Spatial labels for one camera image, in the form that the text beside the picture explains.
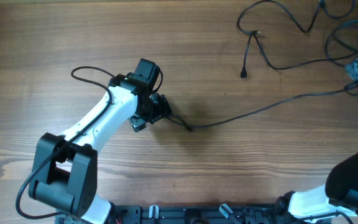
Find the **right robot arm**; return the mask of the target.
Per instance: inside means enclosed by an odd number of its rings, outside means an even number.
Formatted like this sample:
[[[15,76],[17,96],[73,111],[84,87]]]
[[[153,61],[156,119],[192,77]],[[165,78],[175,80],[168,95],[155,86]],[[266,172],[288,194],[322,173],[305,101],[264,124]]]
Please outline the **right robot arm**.
[[[346,70],[358,85],[358,58]],[[270,217],[272,223],[322,223],[337,216],[358,217],[358,152],[336,165],[324,185],[278,198]]]

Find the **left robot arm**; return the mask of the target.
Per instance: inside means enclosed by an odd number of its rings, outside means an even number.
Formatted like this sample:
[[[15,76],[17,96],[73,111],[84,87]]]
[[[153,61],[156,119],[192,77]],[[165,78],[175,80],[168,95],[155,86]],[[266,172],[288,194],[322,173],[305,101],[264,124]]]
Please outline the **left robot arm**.
[[[169,114],[169,104],[157,93],[162,80],[160,67],[142,58],[134,72],[111,77],[103,98],[78,123],[60,135],[45,133],[36,145],[32,172],[17,194],[18,213],[31,217],[20,208],[27,190],[65,222],[122,223],[115,205],[96,193],[98,154],[125,121],[139,132]]]

